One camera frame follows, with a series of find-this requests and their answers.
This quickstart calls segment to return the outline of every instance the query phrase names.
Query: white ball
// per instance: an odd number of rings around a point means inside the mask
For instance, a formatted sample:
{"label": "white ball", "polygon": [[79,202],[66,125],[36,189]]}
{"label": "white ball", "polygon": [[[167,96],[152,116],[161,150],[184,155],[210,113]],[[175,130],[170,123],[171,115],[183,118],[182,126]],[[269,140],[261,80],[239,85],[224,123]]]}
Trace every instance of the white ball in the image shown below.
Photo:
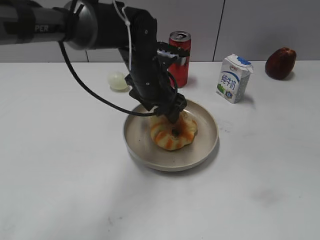
{"label": "white ball", "polygon": [[128,85],[125,80],[125,75],[122,72],[115,71],[108,76],[108,83],[114,90],[125,90]]}

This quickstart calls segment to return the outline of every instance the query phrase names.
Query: white table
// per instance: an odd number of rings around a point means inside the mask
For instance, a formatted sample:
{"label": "white table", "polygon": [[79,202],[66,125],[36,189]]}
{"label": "white table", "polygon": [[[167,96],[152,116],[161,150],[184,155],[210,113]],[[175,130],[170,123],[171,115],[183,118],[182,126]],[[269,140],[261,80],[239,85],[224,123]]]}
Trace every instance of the white table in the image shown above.
{"label": "white table", "polygon": [[[64,63],[0,64],[0,240],[320,239],[320,61],[288,81],[253,62],[243,102],[216,94],[221,63],[192,63],[187,98],[219,126],[214,159],[182,173],[134,163],[126,115]],[[123,63],[76,63],[97,93]]]}

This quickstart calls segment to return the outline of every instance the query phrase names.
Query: beige plate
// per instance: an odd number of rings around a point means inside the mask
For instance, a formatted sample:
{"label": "beige plate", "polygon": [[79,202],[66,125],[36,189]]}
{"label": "beige plate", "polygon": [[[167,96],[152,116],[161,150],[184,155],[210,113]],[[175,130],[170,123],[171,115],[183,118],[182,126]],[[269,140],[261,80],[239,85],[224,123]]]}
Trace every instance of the beige plate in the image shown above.
{"label": "beige plate", "polygon": [[[142,105],[133,111],[147,112]],[[164,150],[152,141],[147,117],[129,115],[123,134],[131,156],[152,169],[166,172],[191,169],[206,160],[218,141],[217,124],[207,110],[193,101],[187,101],[185,111],[197,122],[198,132],[192,144],[176,151]]]}

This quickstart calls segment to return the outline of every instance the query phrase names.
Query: stain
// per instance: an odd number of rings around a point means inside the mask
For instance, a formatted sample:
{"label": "stain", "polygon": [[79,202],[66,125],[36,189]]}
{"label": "stain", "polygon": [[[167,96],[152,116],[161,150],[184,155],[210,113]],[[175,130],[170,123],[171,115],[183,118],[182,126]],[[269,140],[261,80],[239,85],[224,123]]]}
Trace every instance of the stain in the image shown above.
{"label": "stain", "polygon": [[108,217],[108,222],[111,227],[114,225],[114,222],[112,221],[111,217]]}
{"label": "stain", "polygon": [[285,195],[276,190],[265,188],[259,189],[252,194],[252,199],[264,208],[272,207],[283,200]]}
{"label": "stain", "polygon": [[225,121],[225,120],[218,120],[218,128],[219,131],[225,132],[225,133],[230,133],[233,129],[233,124],[231,122]]}

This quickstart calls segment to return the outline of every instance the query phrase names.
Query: plate rim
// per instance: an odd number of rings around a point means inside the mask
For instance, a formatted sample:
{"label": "plate rim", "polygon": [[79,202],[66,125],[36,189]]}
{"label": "plate rim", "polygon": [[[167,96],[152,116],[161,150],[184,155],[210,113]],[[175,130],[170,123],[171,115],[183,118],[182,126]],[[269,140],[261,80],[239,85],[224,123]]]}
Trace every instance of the plate rim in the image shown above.
{"label": "plate rim", "polygon": [[[209,155],[213,152],[213,150],[215,149],[215,147],[217,146],[217,142],[218,142],[218,139],[219,139],[219,128],[218,128],[218,125],[217,125],[217,121],[216,119],[214,118],[214,116],[205,108],[203,107],[201,104],[195,102],[195,101],[192,101],[190,99],[187,99],[187,102],[191,102],[195,105],[198,105],[200,106],[202,109],[204,109],[208,114],[209,116],[212,118],[213,122],[214,122],[214,125],[215,125],[215,128],[216,128],[216,138],[215,138],[215,141],[214,141],[214,144],[212,145],[212,148],[210,149],[210,151],[208,152],[208,154],[203,158],[203,159],[200,159],[199,161],[197,161],[196,163],[190,163],[188,165],[184,165],[184,166],[176,166],[176,167],[168,167],[168,166],[163,166],[163,165],[159,165],[159,164],[156,164],[156,163],[151,163],[149,161],[146,161],[146,160],[143,160],[141,159],[132,149],[131,147],[129,146],[128,142],[127,142],[127,139],[126,139],[126,134],[125,134],[125,129],[126,129],[126,124],[129,120],[129,118],[133,118],[134,116],[132,115],[128,115],[126,118],[125,118],[125,121],[123,123],[123,128],[122,128],[122,137],[123,137],[123,140],[125,142],[125,146],[127,148],[127,150],[129,151],[129,154],[131,154],[136,160],[138,160],[139,162],[141,162],[142,164],[146,165],[147,167],[151,168],[151,169],[155,169],[155,170],[158,170],[158,171],[163,171],[163,172],[180,172],[180,171],[184,171],[184,170],[188,170],[188,169],[192,169],[198,165],[200,165],[201,163],[203,163],[208,157]],[[139,104],[137,105],[136,107],[134,107],[132,109],[132,111],[135,111],[137,108],[139,108],[140,106],[142,106],[142,104]]]}

